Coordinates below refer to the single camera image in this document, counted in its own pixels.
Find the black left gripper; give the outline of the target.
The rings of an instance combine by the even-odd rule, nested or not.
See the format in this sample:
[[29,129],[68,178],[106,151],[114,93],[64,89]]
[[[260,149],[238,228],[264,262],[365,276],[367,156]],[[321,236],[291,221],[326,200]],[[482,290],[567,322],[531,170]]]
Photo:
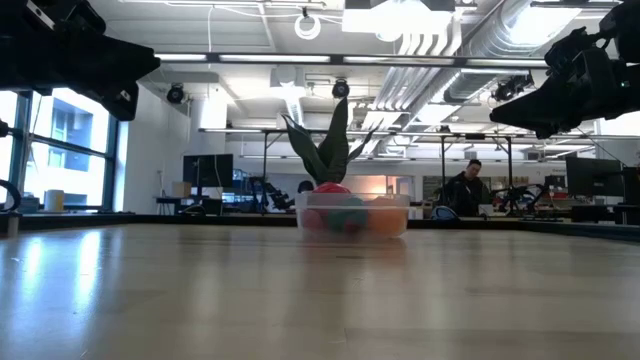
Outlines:
[[152,48],[105,35],[106,24],[87,0],[1,0],[1,88],[42,89],[59,80],[55,58],[78,32],[93,32],[84,94],[120,121],[136,116],[137,80],[158,69]]

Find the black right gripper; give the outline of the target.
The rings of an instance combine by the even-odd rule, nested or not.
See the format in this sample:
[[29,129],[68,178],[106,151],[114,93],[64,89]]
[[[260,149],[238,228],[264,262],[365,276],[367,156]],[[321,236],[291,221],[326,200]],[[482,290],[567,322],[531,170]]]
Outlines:
[[616,64],[596,45],[601,39],[581,27],[556,41],[544,55],[552,82],[496,107],[490,120],[533,128],[538,139],[548,139],[570,132],[586,119],[603,117],[615,103],[619,85]]

